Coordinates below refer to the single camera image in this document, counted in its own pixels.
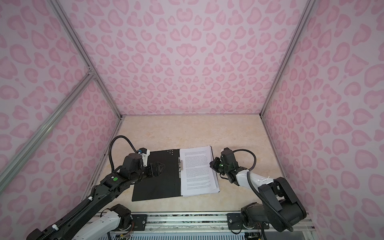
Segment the double column text sheet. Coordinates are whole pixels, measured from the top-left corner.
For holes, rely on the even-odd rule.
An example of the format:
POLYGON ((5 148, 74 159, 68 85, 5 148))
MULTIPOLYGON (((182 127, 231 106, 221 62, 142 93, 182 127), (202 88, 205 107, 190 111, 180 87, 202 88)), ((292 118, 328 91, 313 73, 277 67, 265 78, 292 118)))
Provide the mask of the double column text sheet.
POLYGON ((210 167, 212 147, 180 149, 181 196, 190 197, 220 192, 217 173, 210 167))

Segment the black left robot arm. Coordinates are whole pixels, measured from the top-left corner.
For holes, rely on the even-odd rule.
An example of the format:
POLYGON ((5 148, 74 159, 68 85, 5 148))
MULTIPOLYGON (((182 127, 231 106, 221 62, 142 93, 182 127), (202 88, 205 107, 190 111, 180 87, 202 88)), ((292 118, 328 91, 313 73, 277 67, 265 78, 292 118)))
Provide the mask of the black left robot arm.
POLYGON ((146 178, 160 176, 164 168, 165 165, 159 162, 145 167, 142 155, 129 154, 125 157, 123 164, 107 175, 99 185, 93 186, 90 195, 73 210, 43 231, 33 230, 27 239, 71 240, 94 215, 131 185, 146 178))

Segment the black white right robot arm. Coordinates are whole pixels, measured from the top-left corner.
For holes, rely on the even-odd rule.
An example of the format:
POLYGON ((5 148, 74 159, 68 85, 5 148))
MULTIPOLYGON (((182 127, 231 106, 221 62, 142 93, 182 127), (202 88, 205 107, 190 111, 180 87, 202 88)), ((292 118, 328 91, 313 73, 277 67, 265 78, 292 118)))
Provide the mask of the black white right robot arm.
POLYGON ((250 150, 240 149, 253 157, 250 168, 241 167, 235 157, 238 150, 225 148, 220 157, 210 162, 210 167, 231 184, 251 190, 260 200, 241 208, 240 213, 230 214, 229 229, 241 232, 243 229, 264 231, 272 226, 276 231, 292 232, 293 226, 307 217, 307 212, 288 181, 279 177, 265 178, 253 173, 257 164, 256 155, 250 150))

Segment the red black folder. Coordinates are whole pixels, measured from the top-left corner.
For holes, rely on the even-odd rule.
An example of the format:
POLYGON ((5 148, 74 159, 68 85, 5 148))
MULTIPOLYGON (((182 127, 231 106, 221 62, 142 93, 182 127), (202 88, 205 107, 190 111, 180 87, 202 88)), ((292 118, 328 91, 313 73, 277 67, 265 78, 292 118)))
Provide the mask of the red black folder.
POLYGON ((160 162, 165 164, 165 169, 160 176, 144 179, 134 186, 133 202, 182 197, 179 150, 151 152, 148 164, 160 162))

